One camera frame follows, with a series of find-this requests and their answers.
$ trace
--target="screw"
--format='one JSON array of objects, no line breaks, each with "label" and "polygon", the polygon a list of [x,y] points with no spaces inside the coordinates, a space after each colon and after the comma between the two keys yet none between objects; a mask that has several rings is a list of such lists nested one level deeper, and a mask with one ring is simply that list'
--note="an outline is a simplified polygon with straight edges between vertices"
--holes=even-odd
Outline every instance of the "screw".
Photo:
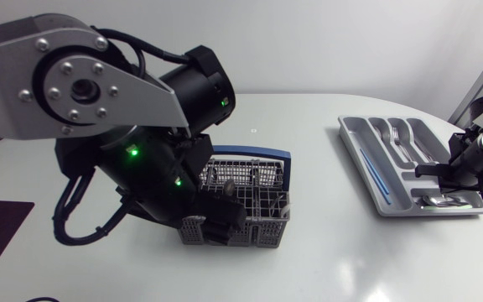
[{"label": "screw", "polygon": [[48,43],[48,40],[44,39],[44,38],[40,38],[38,39],[35,43],[34,43],[34,46],[36,46],[36,48],[42,52],[46,52],[49,50],[49,43]]},{"label": "screw", "polygon": [[59,100],[60,99],[60,91],[59,89],[55,88],[55,87],[51,87],[49,90],[48,90],[48,97],[52,100]]},{"label": "screw", "polygon": [[72,73],[74,66],[70,62],[65,62],[60,65],[60,72],[64,73],[65,75],[69,75]]},{"label": "screw", "polygon": [[95,45],[99,50],[107,49],[107,40],[104,37],[96,38]]},{"label": "screw", "polygon": [[109,87],[109,95],[110,96],[118,96],[118,88],[116,86]]},{"label": "screw", "polygon": [[27,89],[23,89],[18,93],[18,97],[22,102],[31,102],[33,100],[33,93]]},{"label": "screw", "polygon": [[68,117],[72,120],[72,121],[77,121],[78,118],[80,118],[80,113],[75,110],[75,109],[72,109],[68,112]]},{"label": "screw", "polygon": [[92,72],[96,73],[97,75],[101,75],[101,73],[104,71],[104,65],[100,63],[95,63],[92,66]]},{"label": "screw", "polygon": [[106,108],[103,108],[103,107],[98,108],[98,111],[96,111],[96,115],[97,115],[99,118],[104,118],[104,117],[106,117],[106,115],[107,115],[107,110],[106,110]]},{"label": "screw", "polygon": [[74,129],[72,129],[71,126],[68,126],[68,125],[64,125],[60,131],[64,134],[64,135],[68,135],[70,133],[72,133],[72,131],[74,131]]}]

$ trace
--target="silver cutlery tray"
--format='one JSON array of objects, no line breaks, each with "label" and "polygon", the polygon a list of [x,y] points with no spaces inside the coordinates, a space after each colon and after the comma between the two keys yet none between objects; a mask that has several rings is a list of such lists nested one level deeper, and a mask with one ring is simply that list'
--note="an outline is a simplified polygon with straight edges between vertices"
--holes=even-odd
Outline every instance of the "silver cutlery tray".
[{"label": "silver cutlery tray", "polygon": [[[447,144],[416,117],[339,117],[340,136],[382,216],[456,216],[483,214],[483,201],[473,191],[447,194],[470,206],[426,205],[424,195],[442,196],[435,176],[415,177],[418,164],[448,163]],[[388,189],[389,204],[371,176],[365,152]]]}]

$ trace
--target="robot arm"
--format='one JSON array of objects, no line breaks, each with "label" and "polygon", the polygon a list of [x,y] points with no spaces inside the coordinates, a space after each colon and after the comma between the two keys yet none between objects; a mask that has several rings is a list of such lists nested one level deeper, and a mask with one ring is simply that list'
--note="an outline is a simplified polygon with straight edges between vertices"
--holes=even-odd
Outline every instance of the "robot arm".
[{"label": "robot arm", "polygon": [[449,140],[449,162],[419,165],[415,174],[438,176],[442,193],[474,190],[483,200],[483,97],[471,104],[470,116],[473,126],[465,133],[454,133]]},{"label": "robot arm", "polygon": [[[133,66],[109,41],[128,43]],[[143,51],[181,64],[161,78],[145,72]],[[0,25],[0,137],[57,138],[55,153],[69,178],[54,213],[55,237],[83,245],[127,214],[180,228],[205,216],[203,237],[227,243],[242,227],[236,198],[203,191],[200,173],[212,155],[201,132],[228,118],[234,90],[211,49],[173,55],[128,34],[45,14]],[[74,238],[65,222],[95,167],[114,180],[122,206],[90,236]]]},{"label": "robot arm", "polygon": [[[139,52],[148,50],[185,65],[165,81],[151,75],[139,78],[102,32],[107,38],[127,38]],[[212,99],[215,106],[209,104]],[[224,99],[230,106],[221,105]],[[1,137],[88,137],[121,125],[183,128],[190,136],[203,130],[204,125],[195,125],[196,116],[205,112],[218,122],[234,105],[226,73],[206,47],[172,55],[59,14],[0,25]]]}]

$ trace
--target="wire basket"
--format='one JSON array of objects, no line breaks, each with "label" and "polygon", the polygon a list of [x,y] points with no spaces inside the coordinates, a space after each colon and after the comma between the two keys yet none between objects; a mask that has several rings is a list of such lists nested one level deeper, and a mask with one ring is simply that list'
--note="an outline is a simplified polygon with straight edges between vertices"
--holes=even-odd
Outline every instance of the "wire basket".
[{"label": "wire basket", "polygon": [[[245,224],[240,231],[234,232],[228,246],[278,247],[290,219],[290,154],[267,148],[237,146],[215,146],[214,151],[215,154],[254,155],[284,162],[211,159],[200,174],[201,189],[215,193],[222,193],[225,182],[234,180],[236,198],[245,206]],[[202,237],[200,225],[204,221],[204,216],[189,216],[183,220],[179,235],[184,244],[214,244]]]}]

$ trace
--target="white tabletop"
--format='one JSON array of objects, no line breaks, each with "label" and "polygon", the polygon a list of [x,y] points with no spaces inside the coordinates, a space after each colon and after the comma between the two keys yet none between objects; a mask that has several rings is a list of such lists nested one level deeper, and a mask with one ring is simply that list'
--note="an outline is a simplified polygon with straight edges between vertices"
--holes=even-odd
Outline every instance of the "white tabletop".
[{"label": "white tabletop", "polygon": [[[0,143],[0,200],[35,207],[0,257],[0,301],[483,300],[483,216],[385,218],[339,137],[339,115],[421,117],[444,141],[457,130],[363,96],[240,95],[207,131],[215,144],[292,154],[291,220],[278,249],[185,246],[176,230],[133,216],[84,247],[54,239],[66,184],[55,141]],[[118,208],[97,172],[68,223],[73,236]]]}]

